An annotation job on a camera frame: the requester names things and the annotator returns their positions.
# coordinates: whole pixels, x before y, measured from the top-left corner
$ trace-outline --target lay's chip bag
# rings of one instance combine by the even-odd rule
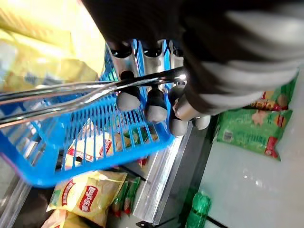
[[[105,227],[108,207],[117,196],[126,173],[94,171],[58,184],[47,211],[65,209]]]

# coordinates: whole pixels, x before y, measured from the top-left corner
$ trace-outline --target potato chip bag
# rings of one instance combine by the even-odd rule
[[[126,173],[93,171],[58,184],[47,211],[65,209],[105,227],[108,207],[117,196]]]
[[[81,218],[67,210],[56,209],[41,228],[90,228]]]
[[[237,109],[220,115],[217,141],[239,146],[280,161],[275,146],[282,138],[292,111]]]

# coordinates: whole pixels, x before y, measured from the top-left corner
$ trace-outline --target green snack bag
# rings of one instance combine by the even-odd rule
[[[275,145],[282,138],[291,110],[271,112],[237,109],[218,120],[217,141],[239,146],[280,161]]]
[[[119,193],[117,194],[117,197],[114,199],[113,203],[111,204],[112,212],[116,217],[120,217],[121,211],[123,209],[124,204],[124,196],[128,189],[129,181],[125,181],[123,183],[122,188],[120,189]]]
[[[294,93],[296,79],[294,78],[291,82],[277,88],[275,91],[264,92],[260,99],[250,105],[250,108],[266,111],[287,110]]]
[[[134,180],[129,180],[130,185],[127,195],[124,199],[124,207],[123,207],[124,212],[128,215],[132,212],[132,207],[134,204],[134,199],[140,180],[141,179],[139,177],[134,178]]]

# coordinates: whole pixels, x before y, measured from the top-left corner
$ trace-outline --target red logo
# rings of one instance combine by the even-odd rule
[[[97,195],[98,189],[94,186],[86,186],[86,191],[80,201],[79,208],[84,212],[89,212],[92,202]]]
[[[67,183],[65,189],[63,189],[63,194],[62,194],[62,199],[61,199],[62,206],[67,204],[67,195],[70,192],[71,188],[74,186],[74,184],[75,183],[73,183],[73,179],[72,179]]]
[[[109,149],[111,148],[111,145],[112,145],[112,141],[106,139],[104,145],[105,145],[105,154],[108,154]],[[104,154],[104,147],[102,147],[99,151],[99,155],[103,155],[103,154]]]

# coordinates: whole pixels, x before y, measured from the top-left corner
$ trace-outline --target chrome handle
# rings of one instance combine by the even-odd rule
[[[179,82],[184,81],[186,75],[186,70],[183,67],[179,67],[176,69],[171,69],[168,71],[155,73],[151,75],[146,75],[138,78],[125,79],[117,82],[111,82],[108,84],[100,83],[100,82],[88,82],[88,83],[71,83],[65,85],[54,85],[42,89],[37,89],[33,91],[26,91],[17,93],[14,98],[11,100],[13,102],[21,101],[21,94],[28,94],[30,96],[27,99],[36,99],[41,97],[52,97],[60,95],[66,95],[77,92],[87,92],[92,91],[89,94],[86,94],[80,98],[74,99],[72,101],[56,104],[50,107],[42,108],[35,111],[29,111],[21,114],[9,115],[3,118],[0,118],[0,128],[13,126],[29,121],[44,119],[48,117],[58,116],[64,113],[73,112],[77,109],[81,109],[92,102],[100,99],[104,96],[107,96],[115,91],[119,91],[129,86],[150,86],[153,84],[163,84],[163,83],[171,83],[171,82]],[[7,103],[11,103],[7,96],[13,96],[13,94],[3,94],[0,96],[0,101]]]

